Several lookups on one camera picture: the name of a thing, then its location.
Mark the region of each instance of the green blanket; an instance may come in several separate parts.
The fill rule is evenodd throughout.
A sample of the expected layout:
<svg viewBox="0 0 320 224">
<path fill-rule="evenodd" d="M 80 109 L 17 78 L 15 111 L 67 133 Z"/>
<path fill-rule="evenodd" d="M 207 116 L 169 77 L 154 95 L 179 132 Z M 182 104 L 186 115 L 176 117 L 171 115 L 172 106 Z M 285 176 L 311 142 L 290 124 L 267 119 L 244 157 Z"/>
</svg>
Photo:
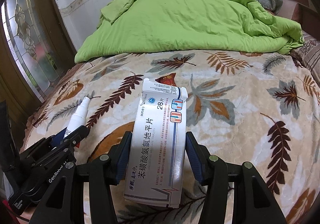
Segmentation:
<svg viewBox="0 0 320 224">
<path fill-rule="evenodd" d="M 75 62 L 124 52 L 234 50 L 288 53 L 302 46 L 301 26 L 256 0 L 113 0 Z"/>
</svg>

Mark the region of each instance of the leaf pattern blanket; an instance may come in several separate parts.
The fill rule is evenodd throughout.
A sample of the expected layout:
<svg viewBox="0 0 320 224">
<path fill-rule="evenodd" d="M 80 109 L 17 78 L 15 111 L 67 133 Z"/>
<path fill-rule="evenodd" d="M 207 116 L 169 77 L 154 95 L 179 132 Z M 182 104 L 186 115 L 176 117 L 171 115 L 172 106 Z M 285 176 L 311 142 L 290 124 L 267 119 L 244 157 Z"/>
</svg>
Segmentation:
<svg viewBox="0 0 320 224">
<path fill-rule="evenodd" d="M 320 89 L 290 56 L 190 50 L 97 58 L 53 95 L 26 147 L 65 128 L 87 96 L 90 134 L 75 153 L 77 163 L 107 153 L 125 131 L 133 130 L 145 77 L 184 86 L 187 130 L 226 162 L 252 162 L 288 223 L 300 223 L 319 192 Z M 85 187 L 84 214 L 90 223 Z M 125 202 L 124 181 L 111 189 L 120 223 L 198 223 L 206 192 L 195 181 L 187 156 L 178 209 Z M 226 223 L 231 223 L 232 202 L 230 183 Z"/>
</svg>

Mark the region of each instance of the brown leaf pattern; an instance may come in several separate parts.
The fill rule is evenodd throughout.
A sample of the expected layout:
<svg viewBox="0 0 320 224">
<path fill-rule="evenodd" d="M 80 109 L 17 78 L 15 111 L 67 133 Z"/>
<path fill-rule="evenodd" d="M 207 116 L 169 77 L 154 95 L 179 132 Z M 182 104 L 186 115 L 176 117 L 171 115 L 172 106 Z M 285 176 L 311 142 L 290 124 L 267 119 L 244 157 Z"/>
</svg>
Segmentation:
<svg viewBox="0 0 320 224">
<path fill-rule="evenodd" d="M 68 85 L 68 87 L 65 87 L 65 90 L 58 96 L 58 98 L 56 99 L 53 105 L 54 106 L 58 105 L 62 101 L 76 96 L 82 89 L 83 89 L 83 84 L 79 83 L 79 79 L 70 83 L 70 85 Z"/>
<path fill-rule="evenodd" d="M 133 127 L 134 121 L 119 126 L 106 137 L 104 137 L 102 141 L 98 143 L 92 154 L 89 156 L 87 163 L 93 161 L 100 155 L 107 154 L 111 146 L 120 143 L 125 131 L 133 132 Z"/>
<path fill-rule="evenodd" d="M 285 184 L 283 171 L 288 171 L 288 166 L 286 161 L 291 161 L 290 155 L 287 150 L 290 151 L 288 141 L 291 141 L 290 137 L 287 135 L 289 130 L 285 128 L 285 123 L 282 121 L 275 122 L 271 117 L 260 113 L 261 115 L 268 117 L 274 123 L 274 125 L 269 129 L 268 136 L 271 135 L 268 142 L 273 142 L 271 149 L 273 149 L 271 162 L 268 165 L 268 169 L 271 169 L 267 175 L 268 181 L 267 186 L 272 193 L 280 194 L 278 184 Z"/>
<path fill-rule="evenodd" d="M 285 83 L 282 80 L 279 81 L 279 88 L 273 87 L 267 89 L 269 94 L 280 101 L 280 110 L 282 115 L 287 115 L 292 111 L 292 115 L 295 119 L 298 119 L 300 115 L 299 101 L 301 99 L 305 101 L 303 98 L 298 97 L 296 84 L 292 80 L 289 83 Z"/>
<path fill-rule="evenodd" d="M 257 57 L 257 56 L 261 56 L 263 53 L 249 53 L 249 52 L 241 52 L 240 51 L 240 55 L 245 55 L 247 57 Z"/>
<path fill-rule="evenodd" d="M 154 67 L 148 70 L 147 72 L 159 72 L 159 74 L 166 74 L 166 73 L 170 73 L 175 69 L 180 68 L 184 64 L 190 64 L 190 65 L 196 66 L 195 64 L 188 62 L 194 56 L 195 56 L 194 53 L 191 53 L 185 56 L 177 53 L 168 59 L 153 60 L 151 62 L 151 65 Z"/>
<path fill-rule="evenodd" d="M 308 96 L 312 96 L 316 92 L 316 83 L 312 80 L 312 77 L 305 75 L 302 83 L 303 89 L 308 94 Z"/>
<path fill-rule="evenodd" d="M 70 80 L 68 80 L 66 83 L 64 83 L 61 87 L 61 89 L 59 90 L 59 94 L 61 93 L 62 90 L 64 90 L 66 88 L 66 86 L 69 84 Z"/>
<path fill-rule="evenodd" d="M 131 55 L 134 55 L 136 57 L 141 56 L 142 54 L 146 54 L 146 52 L 131 53 Z"/>
<path fill-rule="evenodd" d="M 87 122 L 87 128 L 90 130 L 93 127 L 98 119 L 103 116 L 104 113 L 109 111 L 109 108 L 113 108 L 114 104 L 119 104 L 121 98 L 125 98 L 125 94 L 131 94 L 131 89 L 135 89 L 135 85 L 139 85 L 142 80 L 143 75 L 133 75 L 130 77 L 126 77 L 118 90 L 112 92 L 108 99 L 105 100 L 100 108 L 90 117 L 89 121 Z"/>
<path fill-rule="evenodd" d="M 227 75 L 229 75 L 230 72 L 234 75 L 235 69 L 252 67 L 245 60 L 237 60 L 224 52 L 205 53 L 210 54 L 207 58 L 208 64 L 211 64 L 210 67 L 216 66 L 216 71 L 220 70 L 221 74 L 225 71 Z"/>
<path fill-rule="evenodd" d="M 32 124 L 34 127 L 38 127 L 43 121 L 47 120 L 48 107 L 50 103 L 47 103 L 44 109 L 42 110 L 39 118 Z"/>
<path fill-rule="evenodd" d="M 309 188 L 307 188 L 298 198 L 289 214 L 285 218 L 288 224 L 300 224 L 305 217 L 305 215 L 310 210 L 310 207 L 315 198 L 316 191 L 312 190 L 309 193 Z"/>
<path fill-rule="evenodd" d="M 304 91 L 308 94 L 308 96 L 315 95 L 318 101 L 318 105 L 320 106 L 320 91 L 316 91 L 316 83 L 314 82 L 312 77 L 305 75 L 304 79 L 301 80 L 301 82 L 303 83 Z"/>
<path fill-rule="evenodd" d="M 299 61 L 297 58 L 292 57 L 292 61 L 293 61 L 294 65 L 295 65 L 297 68 L 303 68 L 303 67 L 301 66 L 300 61 Z"/>
</svg>

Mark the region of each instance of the white spray bottle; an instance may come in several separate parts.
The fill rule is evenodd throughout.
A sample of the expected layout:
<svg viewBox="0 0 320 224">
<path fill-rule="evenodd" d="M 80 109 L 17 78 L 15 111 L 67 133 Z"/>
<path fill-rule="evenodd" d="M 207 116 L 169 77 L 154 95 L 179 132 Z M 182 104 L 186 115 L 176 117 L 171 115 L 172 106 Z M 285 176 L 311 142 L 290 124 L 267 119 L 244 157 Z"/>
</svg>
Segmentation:
<svg viewBox="0 0 320 224">
<path fill-rule="evenodd" d="M 70 118 L 70 122 L 66 129 L 63 138 L 66 138 L 69 134 L 71 134 L 74 130 L 76 130 L 79 126 L 85 126 L 87 122 L 87 114 L 88 114 L 88 107 L 90 103 L 90 98 L 84 97 L 81 104 L 77 107 L 77 110 L 74 114 L 72 114 Z"/>
</svg>

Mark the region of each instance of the black cable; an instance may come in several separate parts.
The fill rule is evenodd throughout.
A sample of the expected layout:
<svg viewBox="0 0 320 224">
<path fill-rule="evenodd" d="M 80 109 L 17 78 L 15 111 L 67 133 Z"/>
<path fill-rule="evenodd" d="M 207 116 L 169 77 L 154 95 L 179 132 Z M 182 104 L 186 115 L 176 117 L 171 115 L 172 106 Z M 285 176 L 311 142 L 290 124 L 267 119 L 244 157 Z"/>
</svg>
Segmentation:
<svg viewBox="0 0 320 224">
<path fill-rule="evenodd" d="M 6 209 L 10 214 L 12 214 L 13 216 L 15 216 L 16 218 L 18 218 L 18 219 L 20 219 L 20 220 L 24 220 L 24 221 L 26 221 L 26 222 L 29 222 L 29 221 L 30 221 L 30 220 L 28 220 L 28 219 L 26 219 L 26 218 L 24 218 L 24 217 L 19 216 L 19 215 L 16 214 L 16 213 L 14 213 L 12 210 L 8 209 L 8 207 L 6 207 L 5 205 L 4 205 L 4 207 L 5 207 L 5 209 Z"/>
</svg>

